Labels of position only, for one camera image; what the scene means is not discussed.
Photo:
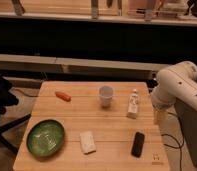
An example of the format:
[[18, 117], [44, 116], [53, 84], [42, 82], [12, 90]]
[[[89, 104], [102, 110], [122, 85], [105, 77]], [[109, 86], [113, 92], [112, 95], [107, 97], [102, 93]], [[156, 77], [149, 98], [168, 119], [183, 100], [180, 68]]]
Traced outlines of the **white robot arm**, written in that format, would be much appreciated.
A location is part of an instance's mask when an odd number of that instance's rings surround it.
[[179, 99], [197, 111], [197, 65], [183, 61], [161, 69], [156, 74], [157, 86], [151, 92], [154, 123], [161, 123], [166, 110]]

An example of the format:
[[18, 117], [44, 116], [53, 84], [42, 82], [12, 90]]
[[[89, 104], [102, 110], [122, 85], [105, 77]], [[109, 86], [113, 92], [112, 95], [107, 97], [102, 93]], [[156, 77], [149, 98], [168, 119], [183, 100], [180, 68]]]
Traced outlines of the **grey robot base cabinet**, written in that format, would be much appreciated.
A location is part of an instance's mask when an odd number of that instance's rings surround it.
[[185, 86], [177, 98], [175, 110], [179, 116], [192, 163], [197, 167], [197, 65], [190, 61], [178, 65], [185, 73], [182, 76]]

